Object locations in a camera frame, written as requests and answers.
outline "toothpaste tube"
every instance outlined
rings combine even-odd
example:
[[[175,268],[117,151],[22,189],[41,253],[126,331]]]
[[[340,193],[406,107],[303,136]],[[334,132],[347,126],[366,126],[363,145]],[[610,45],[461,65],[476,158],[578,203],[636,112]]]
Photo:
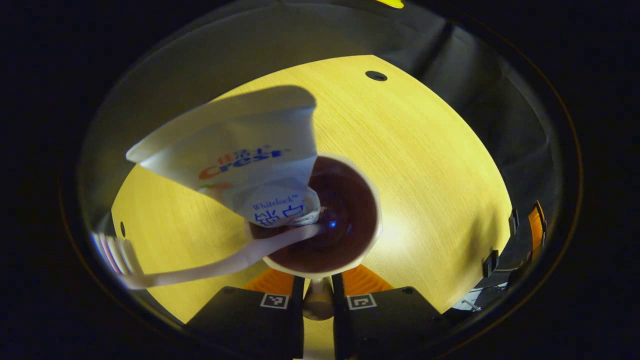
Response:
[[[314,97],[278,86],[209,102],[169,121],[127,160],[216,199],[262,227],[316,222]]]

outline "wooden table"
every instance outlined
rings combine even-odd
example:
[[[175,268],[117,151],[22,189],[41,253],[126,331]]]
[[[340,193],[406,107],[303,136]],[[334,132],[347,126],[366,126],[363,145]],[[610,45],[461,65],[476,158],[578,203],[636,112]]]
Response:
[[[368,70],[388,79],[371,79]],[[318,150],[351,158],[380,189],[384,230],[363,264],[395,287],[414,286],[441,312],[459,301],[482,278],[491,250],[507,243],[512,209],[473,130],[422,83],[375,56],[298,65],[219,99],[276,85],[311,92]],[[112,214],[145,273],[211,263],[246,242],[240,216],[139,166]],[[186,323],[221,287],[242,287],[264,269],[260,262],[238,274],[149,292]],[[305,358],[333,358],[332,322],[305,319]]]

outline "cup rim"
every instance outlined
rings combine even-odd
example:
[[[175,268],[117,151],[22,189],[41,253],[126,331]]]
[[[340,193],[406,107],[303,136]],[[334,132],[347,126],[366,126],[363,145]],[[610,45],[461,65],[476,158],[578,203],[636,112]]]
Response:
[[[300,272],[300,271],[292,270],[290,268],[286,268],[280,265],[279,263],[276,263],[269,256],[265,256],[264,258],[262,258],[262,260],[264,260],[264,262],[267,263],[267,265],[272,269],[285,272],[287,274],[295,275],[295,276],[305,277],[308,279],[320,279],[323,277],[345,272],[346,270],[349,270],[358,266],[362,262],[362,260],[364,260],[364,258],[368,255],[369,251],[371,251],[371,249],[373,248],[373,245],[375,245],[375,243],[378,241],[378,238],[380,237],[380,234],[382,233],[382,209],[380,208],[380,193],[376,185],[369,179],[369,177],[366,176],[366,174],[364,174],[364,172],[362,172],[362,170],[360,170],[360,168],[358,168],[358,166],[351,159],[345,156],[331,154],[329,152],[318,152],[317,155],[318,157],[333,159],[341,162],[344,165],[347,165],[349,168],[353,169],[360,176],[360,178],[362,178],[362,180],[364,180],[365,184],[369,188],[369,191],[371,191],[371,195],[373,196],[373,201],[376,205],[376,224],[375,224],[373,236],[371,237],[371,240],[367,244],[367,247],[355,259],[351,260],[349,263],[346,263],[345,265],[342,265],[339,268],[336,268],[334,270],[325,271],[325,272]],[[246,232],[247,237],[249,239],[251,240],[254,239],[254,237],[252,236],[251,230],[249,228],[249,222],[246,222],[246,221],[244,222],[244,231]]]

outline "yellow table surface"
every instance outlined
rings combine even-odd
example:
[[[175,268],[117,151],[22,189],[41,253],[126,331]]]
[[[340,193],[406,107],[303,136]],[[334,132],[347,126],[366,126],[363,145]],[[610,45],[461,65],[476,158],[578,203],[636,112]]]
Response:
[[[388,79],[375,81],[368,70]],[[422,83],[372,55],[284,69],[219,99],[277,85],[301,86],[316,97],[317,149],[351,158],[380,190],[383,233],[363,264],[394,287],[414,286],[440,312],[459,301],[482,279],[491,250],[507,243],[512,208],[473,130]],[[112,214],[147,274],[212,263],[247,241],[240,216],[137,165]],[[149,292],[186,323],[220,288],[242,287],[264,269],[260,262]],[[332,323],[305,319],[305,358],[333,358]]]

